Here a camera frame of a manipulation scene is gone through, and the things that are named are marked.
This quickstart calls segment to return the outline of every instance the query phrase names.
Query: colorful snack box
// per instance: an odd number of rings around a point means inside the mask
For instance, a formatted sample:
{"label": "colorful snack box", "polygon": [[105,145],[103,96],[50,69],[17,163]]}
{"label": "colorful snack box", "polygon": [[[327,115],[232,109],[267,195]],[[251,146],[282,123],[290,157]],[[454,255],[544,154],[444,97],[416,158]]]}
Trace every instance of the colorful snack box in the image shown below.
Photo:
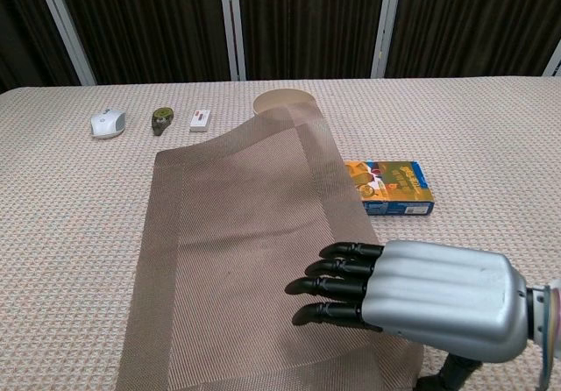
{"label": "colorful snack box", "polygon": [[416,161],[346,160],[344,164],[371,216],[425,216],[435,205]]}

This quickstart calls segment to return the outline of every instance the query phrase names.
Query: small white box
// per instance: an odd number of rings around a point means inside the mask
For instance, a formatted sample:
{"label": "small white box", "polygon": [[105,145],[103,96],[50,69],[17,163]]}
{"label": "small white box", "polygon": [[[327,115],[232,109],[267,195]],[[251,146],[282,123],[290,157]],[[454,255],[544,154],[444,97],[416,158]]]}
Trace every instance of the small white box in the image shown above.
{"label": "small white box", "polygon": [[209,130],[210,110],[197,110],[191,118],[189,130],[191,132],[206,132]]}

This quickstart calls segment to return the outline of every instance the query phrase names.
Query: computer mouse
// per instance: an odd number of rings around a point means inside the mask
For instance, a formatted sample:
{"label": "computer mouse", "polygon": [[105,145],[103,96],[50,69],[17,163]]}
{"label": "computer mouse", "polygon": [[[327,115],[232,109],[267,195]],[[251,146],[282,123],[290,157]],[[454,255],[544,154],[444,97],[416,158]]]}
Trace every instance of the computer mouse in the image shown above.
{"label": "computer mouse", "polygon": [[106,109],[91,117],[91,135],[96,139],[110,139],[124,131],[124,112]]}

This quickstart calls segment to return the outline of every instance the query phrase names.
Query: dark brown curtain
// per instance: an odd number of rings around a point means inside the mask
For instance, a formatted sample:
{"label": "dark brown curtain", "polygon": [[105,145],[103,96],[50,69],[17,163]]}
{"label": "dark brown curtain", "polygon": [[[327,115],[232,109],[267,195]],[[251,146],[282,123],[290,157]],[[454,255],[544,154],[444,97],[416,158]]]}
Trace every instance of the dark brown curtain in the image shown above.
{"label": "dark brown curtain", "polygon": [[100,84],[229,80],[220,0],[66,0]]}
{"label": "dark brown curtain", "polygon": [[250,80],[370,77],[381,0],[240,0]]}
{"label": "dark brown curtain", "polygon": [[561,0],[400,0],[386,77],[541,75]]}
{"label": "dark brown curtain", "polygon": [[45,0],[0,0],[0,93],[79,84]]}

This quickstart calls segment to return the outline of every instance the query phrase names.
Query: table surface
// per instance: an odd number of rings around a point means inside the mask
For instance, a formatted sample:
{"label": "table surface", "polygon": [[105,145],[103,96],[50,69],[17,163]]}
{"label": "table surface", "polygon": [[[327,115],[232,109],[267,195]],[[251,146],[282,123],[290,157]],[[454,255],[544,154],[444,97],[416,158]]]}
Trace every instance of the table surface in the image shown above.
{"label": "table surface", "polygon": [[[317,99],[344,159],[421,163],[432,215],[371,217],[380,240],[503,252],[529,285],[561,277],[561,78],[16,89],[0,96],[1,389],[114,388],[155,154],[227,132],[287,87]],[[162,106],[175,119],[156,138]],[[126,129],[93,139],[106,107],[126,111]],[[188,131],[195,109],[211,110],[208,132]],[[423,373],[443,360],[427,349]],[[529,345],[465,389],[530,390],[540,368]],[[551,381],[561,388],[561,364]]]}

